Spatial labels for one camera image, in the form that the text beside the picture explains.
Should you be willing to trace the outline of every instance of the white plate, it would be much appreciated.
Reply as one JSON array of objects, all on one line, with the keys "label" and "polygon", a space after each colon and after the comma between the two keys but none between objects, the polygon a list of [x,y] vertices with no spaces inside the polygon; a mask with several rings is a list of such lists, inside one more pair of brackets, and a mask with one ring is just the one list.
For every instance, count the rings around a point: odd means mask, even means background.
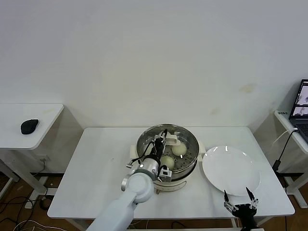
[{"label": "white plate", "polygon": [[260,173],[248,154],[231,146],[213,147],[203,157],[203,171],[219,190],[235,196],[247,195],[260,184]]}]

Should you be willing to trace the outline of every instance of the stainless steel pot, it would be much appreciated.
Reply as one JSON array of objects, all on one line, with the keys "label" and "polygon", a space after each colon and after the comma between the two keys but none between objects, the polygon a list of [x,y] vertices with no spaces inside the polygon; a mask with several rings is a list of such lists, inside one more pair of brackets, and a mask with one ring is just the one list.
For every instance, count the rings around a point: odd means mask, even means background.
[{"label": "stainless steel pot", "polygon": [[137,154],[142,156],[147,145],[151,142],[155,135],[158,135],[163,130],[167,129],[171,135],[177,135],[178,139],[187,147],[187,153],[184,156],[176,156],[171,150],[171,146],[166,146],[163,154],[173,158],[175,164],[172,170],[171,181],[177,181],[187,177],[195,168],[197,164],[197,157],[199,153],[199,145],[196,137],[187,129],[173,125],[161,124],[147,129],[140,135],[137,141]]}]

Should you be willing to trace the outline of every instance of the white desk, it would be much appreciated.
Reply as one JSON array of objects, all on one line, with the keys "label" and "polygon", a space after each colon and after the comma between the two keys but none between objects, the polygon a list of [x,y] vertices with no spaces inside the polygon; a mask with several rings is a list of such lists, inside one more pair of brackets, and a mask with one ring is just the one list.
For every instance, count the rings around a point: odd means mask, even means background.
[{"label": "white desk", "polygon": [[[46,133],[53,125],[61,111],[62,104],[0,104],[0,149],[2,150],[33,150],[43,140]],[[29,119],[38,119],[36,130],[28,135],[23,135],[20,125]],[[46,188],[43,185],[47,177],[36,180],[27,167],[13,155],[6,156],[4,163],[18,176],[30,184],[34,191],[30,200],[36,200],[38,195],[44,195]],[[48,189],[48,195],[54,195],[56,189]],[[28,202],[25,208],[32,208]]]},{"label": "white desk", "polygon": [[[254,191],[259,199],[257,216],[283,216],[295,212],[257,141],[247,127],[188,128],[205,148],[230,145],[249,154],[260,171],[261,184]],[[94,219],[121,192],[129,173],[131,144],[146,128],[87,128],[84,130],[48,210],[51,218]],[[207,181],[202,162],[175,192],[160,192],[139,204],[135,219],[232,218],[223,206],[223,192]],[[230,196],[237,204],[248,196]]]},{"label": "white desk", "polygon": [[[289,111],[285,111],[285,110],[275,111],[275,116],[281,122],[281,124],[284,126],[286,130],[290,130],[294,128],[293,124],[291,124],[289,121],[289,115],[290,115]],[[303,139],[303,137],[299,133],[295,132],[293,133],[292,138],[297,143],[299,148],[303,151],[303,153],[307,155],[308,154],[308,144]],[[308,205],[305,199],[303,198],[302,194],[298,190],[299,188],[301,188],[304,184],[308,182],[308,168],[305,170],[305,173],[302,176],[300,176],[296,181],[293,181],[291,177],[285,177],[285,180],[288,183],[287,194],[293,195],[296,201],[298,202],[298,205],[301,208],[308,208]]]}]

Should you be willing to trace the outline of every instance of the black computer mouse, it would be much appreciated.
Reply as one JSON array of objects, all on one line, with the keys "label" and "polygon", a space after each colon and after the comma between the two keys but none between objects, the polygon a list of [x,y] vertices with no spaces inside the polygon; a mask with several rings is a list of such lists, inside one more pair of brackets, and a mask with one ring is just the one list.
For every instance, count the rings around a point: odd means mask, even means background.
[{"label": "black computer mouse", "polygon": [[25,121],[20,126],[21,133],[24,135],[31,134],[37,128],[38,123],[39,123],[38,119],[30,119]]}]

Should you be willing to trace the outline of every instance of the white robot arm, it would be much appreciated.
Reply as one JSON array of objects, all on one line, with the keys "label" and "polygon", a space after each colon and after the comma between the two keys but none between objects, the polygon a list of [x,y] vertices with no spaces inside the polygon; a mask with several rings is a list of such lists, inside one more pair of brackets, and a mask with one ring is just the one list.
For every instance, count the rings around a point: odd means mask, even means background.
[{"label": "white robot arm", "polygon": [[146,202],[154,193],[152,179],[144,173],[133,174],[119,199],[113,201],[89,226],[87,231],[123,231],[134,219],[138,203]]},{"label": "white robot arm", "polygon": [[150,154],[144,157],[142,164],[132,172],[128,179],[123,180],[121,188],[124,193],[93,221],[87,231],[126,230],[134,219],[134,210],[137,204],[146,202],[153,195],[153,181],[159,177],[165,181],[171,181],[172,172],[166,166],[160,167],[160,158],[165,150],[166,136],[167,130],[152,141],[153,148]]}]

